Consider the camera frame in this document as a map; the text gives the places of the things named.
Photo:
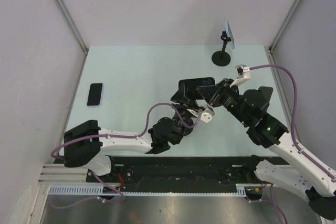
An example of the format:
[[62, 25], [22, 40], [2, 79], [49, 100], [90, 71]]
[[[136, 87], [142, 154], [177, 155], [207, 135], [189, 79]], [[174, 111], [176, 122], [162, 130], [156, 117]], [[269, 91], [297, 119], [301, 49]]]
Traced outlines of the black phone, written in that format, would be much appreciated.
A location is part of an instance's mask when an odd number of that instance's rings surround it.
[[211, 86], [215, 84], [215, 79], [213, 77], [203, 77], [203, 78], [193, 78], [193, 79], [183, 79], [179, 81], [178, 87], [182, 84], [185, 85], [185, 94], [191, 100], [202, 100], [203, 97], [196, 90], [199, 86]]

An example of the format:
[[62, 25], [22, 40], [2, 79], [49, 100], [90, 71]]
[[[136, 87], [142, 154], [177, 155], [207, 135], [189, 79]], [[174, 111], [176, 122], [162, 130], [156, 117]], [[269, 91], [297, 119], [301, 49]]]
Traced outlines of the wooden base phone stand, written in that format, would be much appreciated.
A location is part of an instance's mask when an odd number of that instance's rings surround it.
[[272, 87], [261, 86], [258, 90], [262, 93], [264, 98], [263, 108], [266, 110], [270, 105], [270, 99], [274, 89]]

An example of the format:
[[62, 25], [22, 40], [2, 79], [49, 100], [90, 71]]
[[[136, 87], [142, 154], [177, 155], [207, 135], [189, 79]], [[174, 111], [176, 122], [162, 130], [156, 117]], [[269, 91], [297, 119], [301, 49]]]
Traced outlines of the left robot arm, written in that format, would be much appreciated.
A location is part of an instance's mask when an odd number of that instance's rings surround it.
[[98, 125], [96, 120], [84, 122], [64, 134], [64, 165], [66, 167], [100, 166], [98, 176], [105, 182], [115, 178], [116, 169], [110, 165], [108, 151], [133, 151], [159, 154], [171, 145], [180, 144], [200, 121], [208, 123], [214, 111], [209, 105], [199, 106], [187, 96], [186, 87], [178, 91], [167, 104], [175, 113], [163, 117], [153, 126], [147, 123], [139, 133], [114, 132]]

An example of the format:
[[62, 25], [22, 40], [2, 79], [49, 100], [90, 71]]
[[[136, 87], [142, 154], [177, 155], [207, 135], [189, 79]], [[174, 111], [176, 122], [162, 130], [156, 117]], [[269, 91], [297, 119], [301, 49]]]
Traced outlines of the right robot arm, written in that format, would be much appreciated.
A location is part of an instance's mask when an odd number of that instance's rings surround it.
[[288, 128], [267, 112], [273, 89], [260, 87], [239, 94], [237, 86], [221, 83], [196, 88], [208, 105], [223, 106], [242, 125], [256, 144], [277, 154], [297, 172], [292, 173], [258, 158], [242, 169], [243, 179], [276, 184], [305, 200], [321, 217], [335, 220], [335, 170], [300, 144]]

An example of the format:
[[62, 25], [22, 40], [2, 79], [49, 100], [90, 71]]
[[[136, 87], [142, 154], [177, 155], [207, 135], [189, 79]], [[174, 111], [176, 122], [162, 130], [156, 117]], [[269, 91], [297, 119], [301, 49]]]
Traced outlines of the black stand with blue phone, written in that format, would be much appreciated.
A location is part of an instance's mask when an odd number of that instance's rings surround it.
[[222, 35], [220, 38], [223, 41], [222, 50], [214, 52], [211, 60], [215, 65], [224, 67], [224, 66], [229, 65], [231, 61], [230, 54], [226, 52], [226, 46], [229, 42], [231, 42], [231, 38], [228, 37], [226, 31], [222, 32]]

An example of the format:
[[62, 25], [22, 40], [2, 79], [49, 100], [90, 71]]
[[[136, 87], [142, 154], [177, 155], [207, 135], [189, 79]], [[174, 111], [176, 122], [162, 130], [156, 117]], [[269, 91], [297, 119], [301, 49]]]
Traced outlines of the light blue phone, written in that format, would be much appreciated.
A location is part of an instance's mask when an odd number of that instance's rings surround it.
[[234, 36], [230, 28], [229, 22], [227, 20], [225, 21], [225, 31], [227, 35], [227, 41], [230, 44], [232, 50], [234, 50], [235, 49]]

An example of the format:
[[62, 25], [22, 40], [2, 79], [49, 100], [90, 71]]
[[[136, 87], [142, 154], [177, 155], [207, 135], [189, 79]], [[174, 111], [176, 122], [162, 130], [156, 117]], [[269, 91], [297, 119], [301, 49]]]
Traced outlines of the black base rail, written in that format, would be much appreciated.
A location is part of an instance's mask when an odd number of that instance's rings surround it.
[[253, 157], [114, 157], [105, 183], [123, 179], [124, 189], [177, 192], [223, 192], [237, 184], [259, 184], [248, 166]]

